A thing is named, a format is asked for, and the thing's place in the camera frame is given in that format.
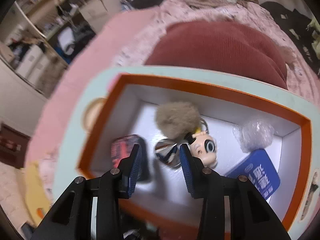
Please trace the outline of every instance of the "doll eye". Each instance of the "doll eye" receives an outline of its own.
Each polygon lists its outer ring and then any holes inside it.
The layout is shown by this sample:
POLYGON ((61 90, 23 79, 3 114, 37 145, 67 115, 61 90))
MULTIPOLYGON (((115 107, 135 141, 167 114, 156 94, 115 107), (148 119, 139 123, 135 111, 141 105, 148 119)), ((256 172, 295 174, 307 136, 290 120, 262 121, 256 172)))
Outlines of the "doll eye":
POLYGON ((207 153, 209 152, 214 152, 216 147, 214 145, 214 142, 211 140, 205 140, 204 141, 204 148, 207 151, 207 153))

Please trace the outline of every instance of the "doll head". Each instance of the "doll head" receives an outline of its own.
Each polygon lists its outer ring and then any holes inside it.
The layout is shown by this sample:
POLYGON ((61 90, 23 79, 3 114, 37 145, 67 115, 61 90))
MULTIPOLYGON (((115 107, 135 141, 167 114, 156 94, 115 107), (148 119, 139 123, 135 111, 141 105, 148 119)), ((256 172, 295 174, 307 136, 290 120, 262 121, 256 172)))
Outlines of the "doll head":
POLYGON ((205 131, 192 135, 189 142, 190 151, 194 157, 201 159, 204 167, 213 166, 217 160, 217 142, 205 131))

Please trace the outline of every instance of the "bed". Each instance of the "bed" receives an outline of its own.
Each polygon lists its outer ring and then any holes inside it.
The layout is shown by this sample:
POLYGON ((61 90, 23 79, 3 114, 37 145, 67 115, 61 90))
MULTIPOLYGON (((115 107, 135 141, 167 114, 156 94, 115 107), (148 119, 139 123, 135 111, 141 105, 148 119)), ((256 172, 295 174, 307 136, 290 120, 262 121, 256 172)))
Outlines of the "bed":
MULTIPOLYGON (((270 36, 284 52, 295 54, 295 59, 288 60, 287 65, 288 90, 320 106, 320 81, 293 42, 275 24, 268 11, 252 4, 245 10, 240 5, 234 5, 211 11, 191 12, 187 18, 181 15, 181 12, 185 13, 189 9, 182 0, 167 0, 160 7, 124 12, 113 17, 73 61, 44 106, 35 134, 29 143, 25 165, 48 159, 48 154, 56 153, 51 160, 54 162, 74 106, 88 82, 99 72, 117 65, 143 64, 169 24, 203 18, 214 21, 217 20, 217 12, 222 17, 227 14, 240 15, 240 22, 270 36)), ((52 186, 52 178, 53 174, 49 174, 49 179, 44 182, 45 187, 52 186)))

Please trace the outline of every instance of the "cabinet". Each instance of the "cabinet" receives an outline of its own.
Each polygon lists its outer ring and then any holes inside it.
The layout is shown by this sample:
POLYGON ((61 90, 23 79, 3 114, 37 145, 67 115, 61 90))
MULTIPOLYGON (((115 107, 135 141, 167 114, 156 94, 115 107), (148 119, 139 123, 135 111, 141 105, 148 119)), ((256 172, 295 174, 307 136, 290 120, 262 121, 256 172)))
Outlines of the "cabinet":
POLYGON ((80 8, 83 18, 99 33, 106 22, 121 11, 121 0, 91 0, 80 8))
POLYGON ((0 121, 32 136, 46 101, 0 60, 0 121))
POLYGON ((14 151, 0 145, 0 162, 6 163, 17 169, 22 168, 30 137, 4 123, 0 123, 0 136, 2 139, 5 138, 20 146, 19 150, 14 151))

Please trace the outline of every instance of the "pink blanket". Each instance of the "pink blanket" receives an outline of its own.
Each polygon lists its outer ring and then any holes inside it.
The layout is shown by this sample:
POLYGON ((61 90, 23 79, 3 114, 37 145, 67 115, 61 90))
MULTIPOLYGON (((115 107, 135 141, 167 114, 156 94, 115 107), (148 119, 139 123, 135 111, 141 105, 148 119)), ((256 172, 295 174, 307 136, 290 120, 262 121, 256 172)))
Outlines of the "pink blanket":
POLYGON ((43 108, 26 163, 43 158, 60 146, 73 108, 90 79, 110 66, 114 55, 151 21, 157 10, 118 14, 74 60, 43 108))

